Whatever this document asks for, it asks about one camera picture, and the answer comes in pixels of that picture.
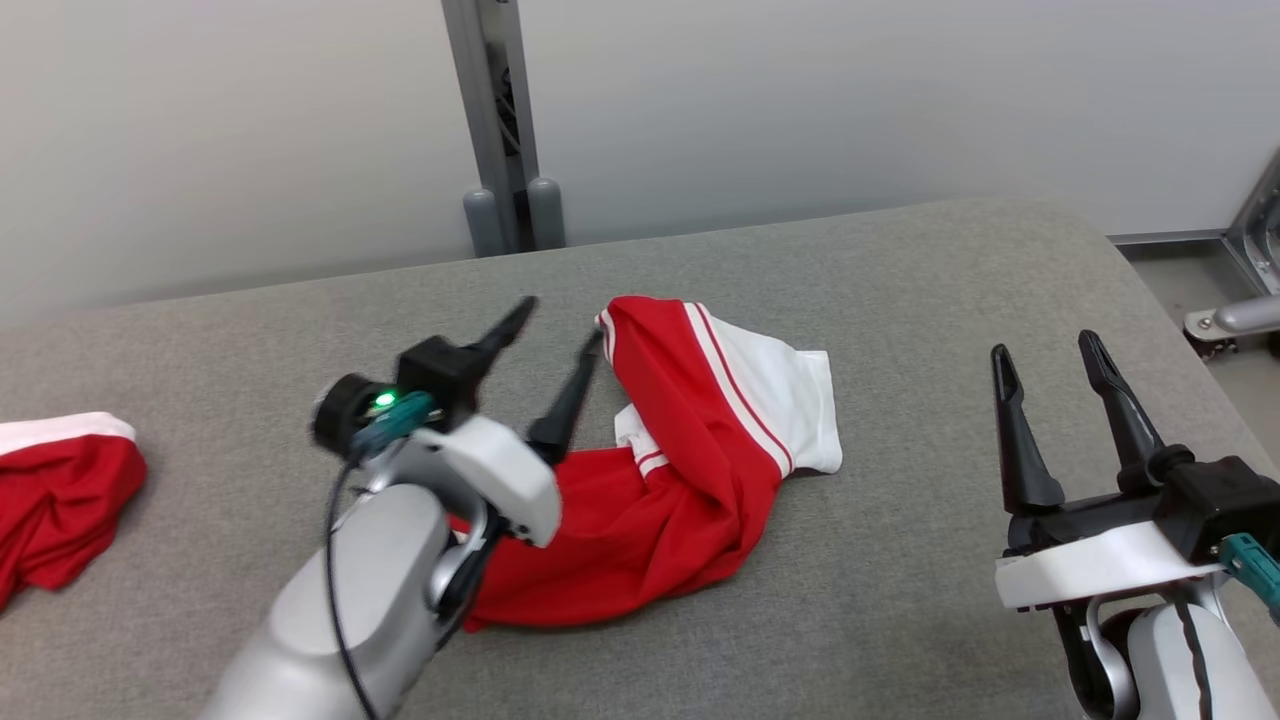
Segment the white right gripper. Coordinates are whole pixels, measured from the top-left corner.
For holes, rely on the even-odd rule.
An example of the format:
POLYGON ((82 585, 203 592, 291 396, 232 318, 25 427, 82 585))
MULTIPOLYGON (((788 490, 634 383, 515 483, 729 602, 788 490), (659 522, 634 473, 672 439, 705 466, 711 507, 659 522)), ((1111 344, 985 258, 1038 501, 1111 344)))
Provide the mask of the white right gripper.
MULTIPOLYGON (((1078 346, 1103 402, 1123 471, 1144 471, 1164 447, 1137 393, 1094 331, 1078 346)), ((1042 609, 1207 577, 1219 562, 1184 559, 1155 524, 1157 495, 1106 495, 1068 502, 1050 474, 1023 409, 1024 391, 1005 345, 989 354, 1009 547, 995 587, 1006 609, 1042 609)))

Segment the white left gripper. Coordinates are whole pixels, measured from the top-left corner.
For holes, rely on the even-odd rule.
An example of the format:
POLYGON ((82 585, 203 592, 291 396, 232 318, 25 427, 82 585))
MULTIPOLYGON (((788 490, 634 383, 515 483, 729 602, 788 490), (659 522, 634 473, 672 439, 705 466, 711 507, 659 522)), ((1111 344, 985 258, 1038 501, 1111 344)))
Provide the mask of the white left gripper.
MULTIPOLYGON (((538 297, 522 297, 479 341, 470 345, 479 375, 524 331, 538 297)), ((561 527, 562 500, 550 466, 558 466, 573 443, 588 401, 604 332, 593 331, 579 350, 576 365, 549 409, 527 429, 526 442, 509 427, 472 415, 449 433, 420 428, 410 438, 438 451, 475 492, 538 548, 550 544, 561 527)))

